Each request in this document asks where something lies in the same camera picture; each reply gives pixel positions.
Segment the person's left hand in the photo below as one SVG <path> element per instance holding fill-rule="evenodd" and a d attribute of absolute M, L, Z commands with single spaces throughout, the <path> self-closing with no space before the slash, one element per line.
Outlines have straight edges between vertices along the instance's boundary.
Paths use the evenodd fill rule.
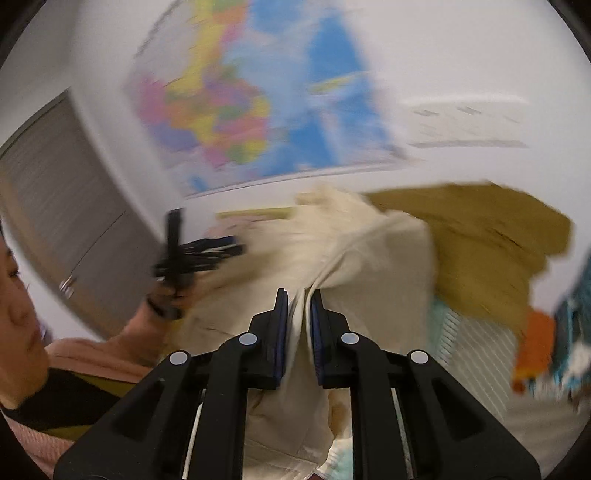
<path fill-rule="evenodd" d="M 181 285 L 173 285 L 165 279 L 156 281 L 146 295 L 145 303 L 151 312 L 165 321 L 176 321 L 190 311 L 199 296 L 197 275 L 184 276 Z"/>

